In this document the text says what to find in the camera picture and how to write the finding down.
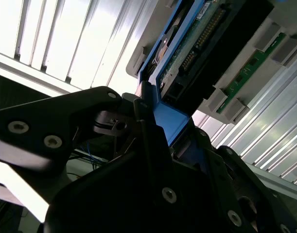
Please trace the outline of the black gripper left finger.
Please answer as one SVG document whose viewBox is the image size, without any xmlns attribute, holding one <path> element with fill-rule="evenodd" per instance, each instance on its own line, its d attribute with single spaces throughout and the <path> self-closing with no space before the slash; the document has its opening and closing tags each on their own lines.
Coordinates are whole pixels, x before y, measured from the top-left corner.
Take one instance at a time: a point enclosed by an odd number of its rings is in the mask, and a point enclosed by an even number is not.
<svg viewBox="0 0 297 233">
<path fill-rule="evenodd" d="M 1 109 L 0 184 L 34 215 L 47 215 L 75 182 L 65 175 L 71 153 L 102 135 L 121 140 L 118 156 L 105 165 L 132 152 L 170 155 L 151 104 L 101 86 Z"/>
</svg>

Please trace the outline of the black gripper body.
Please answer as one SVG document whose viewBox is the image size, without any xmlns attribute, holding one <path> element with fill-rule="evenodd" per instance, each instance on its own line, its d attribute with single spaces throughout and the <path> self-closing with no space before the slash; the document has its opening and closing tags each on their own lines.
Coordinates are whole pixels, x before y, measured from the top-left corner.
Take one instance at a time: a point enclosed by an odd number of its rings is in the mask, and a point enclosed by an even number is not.
<svg viewBox="0 0 297 233">
<path fill-rule="evenodd" d="M 47 233 L 211 233 L 220 228 L 209 182 L 168 154 L 129 153 L 63 188 Z"/>
</svg>

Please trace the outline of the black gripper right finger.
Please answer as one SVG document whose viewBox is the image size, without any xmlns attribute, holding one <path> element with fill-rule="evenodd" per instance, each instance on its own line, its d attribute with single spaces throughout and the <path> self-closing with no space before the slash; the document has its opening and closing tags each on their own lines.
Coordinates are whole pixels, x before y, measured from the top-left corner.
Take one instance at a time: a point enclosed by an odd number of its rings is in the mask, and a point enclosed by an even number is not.
<svg viewBox="0 0 297 233">
<path fill-rule="evenodd" d="M 192 133 L 202 152 L 197 163 L 209 178 L 218 217 L 230 233 L 297 233 L 297 220 L 233 149 L 214 148 L 196 126 Z"/>
</svg>

